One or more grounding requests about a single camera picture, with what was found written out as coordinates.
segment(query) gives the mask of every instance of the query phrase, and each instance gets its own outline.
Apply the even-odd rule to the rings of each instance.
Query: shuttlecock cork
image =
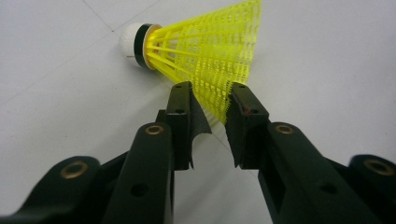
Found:
[[[233,83],[248,80],[260,15],[261,0],[248,0],[165,27],[134,23],[120,47],[136,65],[190,81],[199,103],[225,123]]]

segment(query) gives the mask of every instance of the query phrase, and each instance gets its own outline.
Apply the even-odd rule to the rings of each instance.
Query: shuttlecock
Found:
[[[260,14],[261,0],[248,0],[166,27],[135,23],[120,46],[132,63],[190,81],[199,103],[225,123],[233,82],[248,79]]]

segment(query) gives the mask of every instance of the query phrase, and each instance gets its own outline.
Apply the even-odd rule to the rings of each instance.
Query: white surface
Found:
[[[0,214],[75,155],[105,162],[166,107],[169,82],[122,58],[133,22],[172,24],[238,1],[1,1]],[[248,85],[271,120],[300,127],[326,157],[396,162],[396,3],[263,1]],[[223,128],[177,172],[175,223],[271,223],[255,172],[233,168]]]

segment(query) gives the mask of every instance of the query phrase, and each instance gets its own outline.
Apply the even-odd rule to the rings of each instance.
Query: black stripe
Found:
[[[144,68],[149,68],[146,65],[145,58],[143,57],[143,43],[145,41],[146,32],[152,24],[143,24],[139,30],[137,30],[136,37],[134,38],[134,57],[137,63]]]

